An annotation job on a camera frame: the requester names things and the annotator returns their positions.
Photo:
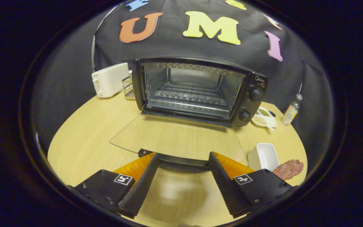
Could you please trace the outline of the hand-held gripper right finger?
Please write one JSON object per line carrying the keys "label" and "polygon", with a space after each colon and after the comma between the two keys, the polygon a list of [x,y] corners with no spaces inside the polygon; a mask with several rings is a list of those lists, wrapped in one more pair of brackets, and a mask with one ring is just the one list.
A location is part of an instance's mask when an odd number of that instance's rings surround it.
{"label": "hand-held gripper right finger", "polygon": [[267,169],[255,171],[213,151],[208,164],[233,218],[258,215],[289,197],[297,188]]}

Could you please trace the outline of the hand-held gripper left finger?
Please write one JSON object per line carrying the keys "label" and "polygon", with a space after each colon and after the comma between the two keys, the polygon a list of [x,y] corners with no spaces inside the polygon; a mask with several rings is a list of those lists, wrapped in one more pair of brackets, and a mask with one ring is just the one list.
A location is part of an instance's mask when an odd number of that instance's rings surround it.
{"label": "hand-held gripper left finger", "polygon": [[158,165],[159,154],[153,152],[113,172],[99,170],[72,187],[72,192],[108,212],[134,218],[144,203]]}

